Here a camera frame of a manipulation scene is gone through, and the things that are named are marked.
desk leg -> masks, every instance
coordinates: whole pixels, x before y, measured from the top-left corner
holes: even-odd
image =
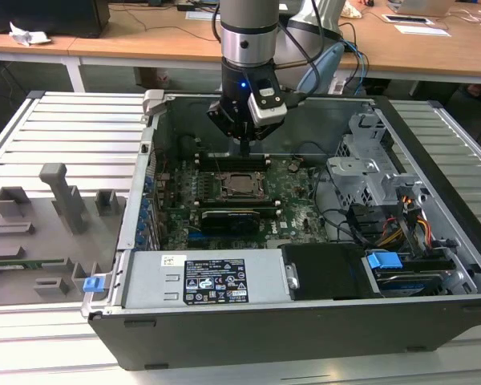
[[[73,92],[85,92],[86,88],[83,85],[82,73],[80,72],[80,58],[69,56],[64,58],[63,64],[66,66],[67,73],[70,76]]]

green pcb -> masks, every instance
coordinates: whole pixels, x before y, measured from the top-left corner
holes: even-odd
[[[328,241],[325,228],[311,198],[313,181],[307,168],[299,168],[291,158],[272,159],[271,166],[260,172],[263,194],[281,202],[277,216],[262,216],[256,235],[207,237],[200,231],[200,213],[194,201],[203,192],[203,183],[216,194],[218,172],[199,172],[194,164],[180,162],[166,176],[167,183],[158,192],[163,228],[163,249],[275,249],[285,243]]]

crumpled paper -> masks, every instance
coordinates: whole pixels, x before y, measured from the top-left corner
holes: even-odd
[[[23,44],[24,46],[29,47],[31,44],[44,44],[51,42],[44,32],[29,32],[28,30],[22,30],[21,28],[14,26],[12,22],[10,22],[9,25],[9,36],[13,38],[15,42]]]
[[[349,1],[344,4],[341,16],[343,18],[362,18],[360,11],[354,8]]]

floor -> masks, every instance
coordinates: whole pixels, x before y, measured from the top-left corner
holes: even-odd
[[[9,72],[26,90],[72,91],[66,69],[58,64],[3,63],[0,67],[0,131],[24,100],[24,95],[14,83]],[[169,88],[186,91],[213,91],[220,84],[219,71],[159,70],[170,78]],[[129,67],[84,66],[83,77],[89,92],[143,93],[135,85],[135,76]],[[391,99],[411,99],[408,91],[412,82],[393,81],[385,95]],[[481,132],[481,103],[456,91],[446,105],[449,113],[473,137]]]

circuit board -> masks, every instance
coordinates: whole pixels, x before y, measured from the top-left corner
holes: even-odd
[[[163,175],[164,183],[158,183],[156,199],[163,223],[162,249],[275,249],[285,243],[328,241],[312,200],[312,173],[307,168],[299,168],[296,160],[271,159],[271,165],[265,171],[253,173],[255,181],[251,181],[247,173],[235,174],[234,180],[233,177],[227,178],[225,172],[203,172],[187,161],[176,166]],[[224,201],[233,198],[228,203],[235,206],[236,202],[242,203],[243,198],[256,205],[272,197],[273,201],[279,201],[278,210],[270,207],[256,209],[262,213],[256,234],[204,235],[200,228],[200,215],[204,209],[196,204],[197,198],[203,195],[204,180],[212,198],[222,193]],[[257,188],[261,192],[254,194]],[[265,214],[270,210],[277,214]]]

